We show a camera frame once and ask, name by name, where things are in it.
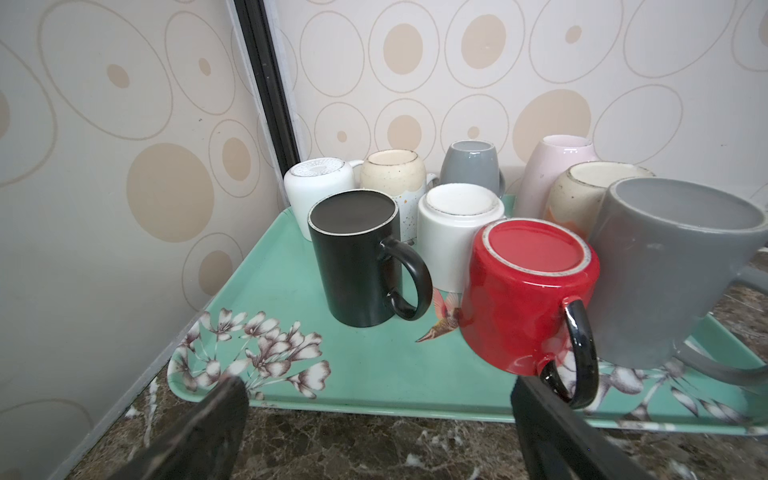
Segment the large grey mug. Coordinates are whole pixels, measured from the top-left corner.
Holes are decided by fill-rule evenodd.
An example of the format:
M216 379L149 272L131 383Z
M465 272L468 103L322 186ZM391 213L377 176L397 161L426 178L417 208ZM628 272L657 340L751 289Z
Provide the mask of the large grey mug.
M764 366L724 365L685 344L730 285L767 291L766 273L748 265L766 242L766 210L739 196L659 177L613 183L589 238L601 267L587 307L599 358L633 369L675 358L727 384L766 384Z

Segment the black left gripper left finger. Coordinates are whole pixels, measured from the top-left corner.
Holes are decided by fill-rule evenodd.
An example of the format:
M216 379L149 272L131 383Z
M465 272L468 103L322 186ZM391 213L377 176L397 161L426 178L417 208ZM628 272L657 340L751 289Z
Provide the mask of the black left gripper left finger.
M228 479L243 439L249 400L243 380L227 377L113 479Z

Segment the red mug black handle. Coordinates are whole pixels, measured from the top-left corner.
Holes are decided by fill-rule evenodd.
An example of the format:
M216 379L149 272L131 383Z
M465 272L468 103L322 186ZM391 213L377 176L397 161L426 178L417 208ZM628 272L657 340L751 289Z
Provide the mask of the red mug black handle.
M599 362L586 308L600 274L594 249L533 218L502 219L475 235L460 330L490 365L538 377L571 408L590 405Z

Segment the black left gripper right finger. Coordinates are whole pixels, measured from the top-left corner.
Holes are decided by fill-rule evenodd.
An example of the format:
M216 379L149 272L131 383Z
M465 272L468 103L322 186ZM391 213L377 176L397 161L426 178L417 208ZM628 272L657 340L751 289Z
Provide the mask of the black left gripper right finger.
M540 381L518 378L511 393L511 407L529 478L651 477Z

